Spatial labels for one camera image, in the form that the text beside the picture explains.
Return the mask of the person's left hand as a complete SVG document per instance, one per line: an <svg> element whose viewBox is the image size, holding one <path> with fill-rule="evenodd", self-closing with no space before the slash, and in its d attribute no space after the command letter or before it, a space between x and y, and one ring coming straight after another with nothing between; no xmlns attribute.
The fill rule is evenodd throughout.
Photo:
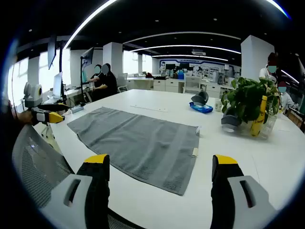
<svg viewBox="0 0 305 229"><path fill-rule="evenodd" d="M33 116L31 111L27 110L27 111L23 111L22 113L17 113L17 118L22 125L32 124Z"/></svg>

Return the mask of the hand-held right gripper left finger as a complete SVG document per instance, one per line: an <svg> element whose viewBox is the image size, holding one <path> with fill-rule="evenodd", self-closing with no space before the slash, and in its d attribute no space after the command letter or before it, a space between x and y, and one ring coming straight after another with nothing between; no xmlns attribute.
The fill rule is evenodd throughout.
<svg viewBox="0 0 305 229"><path fill-rule="evenodd" d="M41 213L58 229L107 229L110 157L87 158L51 191Z"/></svg>

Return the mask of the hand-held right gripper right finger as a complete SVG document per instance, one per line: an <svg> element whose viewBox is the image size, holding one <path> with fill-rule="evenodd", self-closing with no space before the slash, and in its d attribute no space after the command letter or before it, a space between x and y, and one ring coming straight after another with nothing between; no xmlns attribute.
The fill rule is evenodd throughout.
<svg viewBox="0 0 305 229"><path fill-rule="evenodd" d="M267 191L228 156L213 156L211 197L212 229L262 229L277 214Z"/></svg>

